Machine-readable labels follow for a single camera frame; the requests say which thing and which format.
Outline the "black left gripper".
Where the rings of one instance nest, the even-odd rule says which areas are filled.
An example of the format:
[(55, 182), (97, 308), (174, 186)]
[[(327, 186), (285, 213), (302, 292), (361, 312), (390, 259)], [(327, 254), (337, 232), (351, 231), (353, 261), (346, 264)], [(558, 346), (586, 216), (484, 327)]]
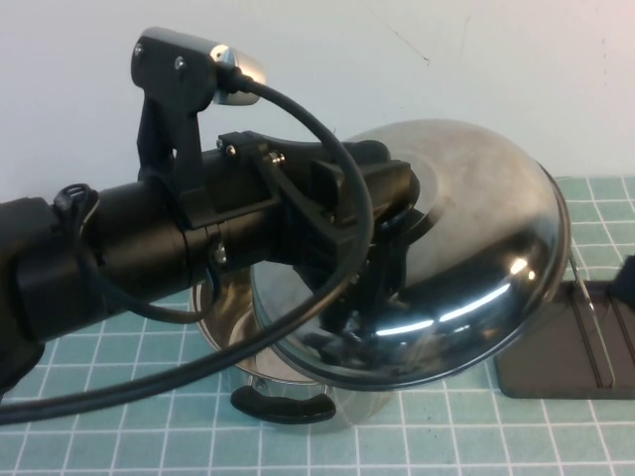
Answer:
[(203, 151), (183, 137), (183, 227), (190, 282), (263, 261), (316, 268), (331, 276), (355, 253), (356, 225), (367, 209), (353, 203), (361, 172), (374, 214), (401, 216), (379, 226), (366, 262), (346, 291), (348, 320), (400, 320), (407, 254), (418, 198), (411, 165), (379, 141), (289, 142), (252, 132), (221, 137)]

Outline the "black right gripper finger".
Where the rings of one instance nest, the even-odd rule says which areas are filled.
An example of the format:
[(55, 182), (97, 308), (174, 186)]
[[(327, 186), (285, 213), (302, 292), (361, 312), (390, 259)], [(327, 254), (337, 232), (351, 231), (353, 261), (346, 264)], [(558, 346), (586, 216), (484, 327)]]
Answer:
[(629, 255), (616, 275), (616, 297), (634, 298), (635, 256)]

